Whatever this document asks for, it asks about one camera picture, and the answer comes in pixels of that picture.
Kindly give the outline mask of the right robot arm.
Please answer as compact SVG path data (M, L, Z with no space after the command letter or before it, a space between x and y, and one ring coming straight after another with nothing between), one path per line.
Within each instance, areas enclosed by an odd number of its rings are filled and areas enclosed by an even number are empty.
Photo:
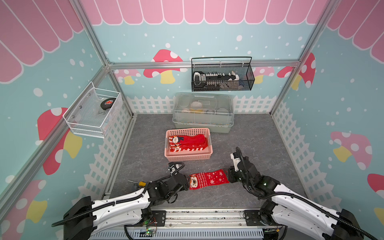
M263 200L259 210L264 225L284 225L316 240L370 240L375 237L362 230L355 216L319 205L276 179L263 176L247 157L231 154L229 181L239 182L251 195Z

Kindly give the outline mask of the plain red snowman sock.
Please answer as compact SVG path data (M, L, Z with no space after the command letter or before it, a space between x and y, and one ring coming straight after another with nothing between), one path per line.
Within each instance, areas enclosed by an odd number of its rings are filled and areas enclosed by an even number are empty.
M195 136L168 137L171 152L202 151L208 147L208 140L203 134Z

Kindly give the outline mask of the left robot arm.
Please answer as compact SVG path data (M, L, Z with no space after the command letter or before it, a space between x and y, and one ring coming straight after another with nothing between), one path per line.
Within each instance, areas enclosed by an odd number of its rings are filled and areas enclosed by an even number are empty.
M189 187L188 177L178 173L112 199L92 201L90 197L84 197L51 227L63 226L65 240L88 240L116 226L146 225L153 218L152 207L169 203L171 198Z

